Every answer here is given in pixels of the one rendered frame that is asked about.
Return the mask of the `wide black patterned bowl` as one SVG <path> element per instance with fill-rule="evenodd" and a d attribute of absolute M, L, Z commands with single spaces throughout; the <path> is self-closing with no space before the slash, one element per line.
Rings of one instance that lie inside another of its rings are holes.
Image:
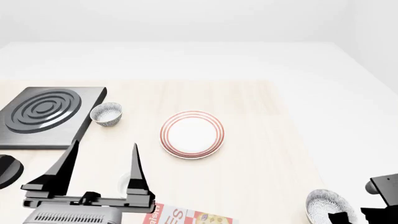
<path fill-rule="evenodd" d="M 327 189 L 316 189 L 307 195 L 305 201 L 307 219 L 311 224 L 332 224 L 328 214 L 346 212 L 352 224 L 358 224 L 354 208 L 337 193 Z"/>

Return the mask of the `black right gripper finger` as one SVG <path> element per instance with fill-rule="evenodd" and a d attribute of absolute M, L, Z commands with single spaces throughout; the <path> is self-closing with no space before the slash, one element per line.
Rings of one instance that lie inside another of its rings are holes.
<path fill-rule="evenodd" d="M 350 224 L 347 212 L 329 213 L 328 218 L 332 224 Z"/>

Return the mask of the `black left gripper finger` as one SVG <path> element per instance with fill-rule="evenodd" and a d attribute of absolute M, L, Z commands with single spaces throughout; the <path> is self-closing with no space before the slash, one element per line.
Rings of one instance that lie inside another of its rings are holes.
<path fill-rule="evenodd" d="M 53 198 L 67 195 L 79 143 L 74 139 L 46 173 L 21 186 L 21 189 L 26 191 L 26 198 Z"/>
<path fill-rule="evenodd" d="M 131 173 L 127 185 L 127 198 L 133 201 L 154 201 L 155 195 L 149 190 L 146 177 L 142 170 L 138 146 L 136 143 L 132 149 Z"/>

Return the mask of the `white plate with red rings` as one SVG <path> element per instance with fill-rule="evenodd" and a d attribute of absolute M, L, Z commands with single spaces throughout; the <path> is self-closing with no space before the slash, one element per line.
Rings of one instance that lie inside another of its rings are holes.
<path fill-rule="evenodd" d="M 161 147 L 177 158 L 194 160 L 210 156 L 222 147 L 225 129 L 217 117 L 198 110 L 181 111 L 160 127 Z"/>

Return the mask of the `small black patterned bowl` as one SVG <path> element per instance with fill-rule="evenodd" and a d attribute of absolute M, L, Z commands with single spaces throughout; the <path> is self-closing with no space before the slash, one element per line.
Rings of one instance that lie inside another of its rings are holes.
<path fill-rule="evenodd" d="M 100 126 L 115 126 L 123 115 L 123 108 L 115 102 L 100 104 L 90 111 L 90 118 Z"/>

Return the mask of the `black round knob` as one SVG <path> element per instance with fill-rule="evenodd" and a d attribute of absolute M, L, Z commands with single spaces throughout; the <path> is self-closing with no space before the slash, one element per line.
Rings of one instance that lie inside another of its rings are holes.
<path fill-rule="evenodd" d="M 24 171 L 22 163 L 7 154 L 0 154 L 0 190 L 19 179 Z"/>

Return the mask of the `cookies box red and white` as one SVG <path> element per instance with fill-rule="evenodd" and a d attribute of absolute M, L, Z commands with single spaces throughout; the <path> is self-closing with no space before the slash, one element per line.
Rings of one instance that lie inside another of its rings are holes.
<path fill-rule="evenodd" d="M 146 214 L 142 224 L 239 224 L 239 220 L 156 203 L 154 212 Z"/>

